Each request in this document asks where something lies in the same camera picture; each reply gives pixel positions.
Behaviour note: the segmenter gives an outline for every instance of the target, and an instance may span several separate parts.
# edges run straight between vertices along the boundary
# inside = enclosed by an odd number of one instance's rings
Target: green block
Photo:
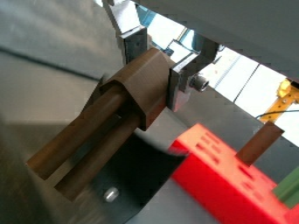
[[[299,203],[299,167],[287,175],[272,192],[288,208],[295,207]]]

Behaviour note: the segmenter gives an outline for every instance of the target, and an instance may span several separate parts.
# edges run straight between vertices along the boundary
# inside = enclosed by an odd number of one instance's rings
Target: yellow object
[[[291,81],[283,80],[276,90],[276,96],[285,97],[285,95],[288,95],[289,92],[291,92]]]
[[[265,114],[276,111],[284,111],[289,108],[292,103],[299,102],[299,89],[291,85],[289,80],[281,81],[279,89],[276,90],[276,95],[277,99],[275,100],[275,103],[267,110]],[[283,113],[261,115],[259,120],[263,123],[267,121],[273,123],[281,114]]]

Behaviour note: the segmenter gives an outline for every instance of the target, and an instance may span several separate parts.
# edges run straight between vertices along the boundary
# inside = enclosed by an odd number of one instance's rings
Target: red toy block
[[[170,150],[177,149],[190,154],[172,178],[220,223],[299,223],[299,209],[289,211],[271,192],[276,183],[236,159],[236,152],[201,125],[177,137]]]

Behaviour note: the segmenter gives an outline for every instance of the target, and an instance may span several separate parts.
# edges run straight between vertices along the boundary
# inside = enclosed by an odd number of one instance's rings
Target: metal bracket
[[[218,44],[194,35],[194,51],[170,68],[168,81],[166,107],[176,111],[189,100],[192,88],[201,92],[208,81],[201,77],[200,70],[214,60]]]
[[[140,25],[133,2],[102,0],[102,5],[116,29],[124,64],[126,64],[146,50],[146,28]]]

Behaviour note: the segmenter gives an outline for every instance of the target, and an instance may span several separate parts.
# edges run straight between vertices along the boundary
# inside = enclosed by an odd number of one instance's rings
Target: screw
[[[208,85],[209,82],[206,79],[198,73],[196,73],[190,78],[190,88],[194,88],[198,92],[201,92]]]
[[[110,187],[104,193],[105,202],[112,202],[117,198],[117,195],[118,195],[118,190],[114,187]]]

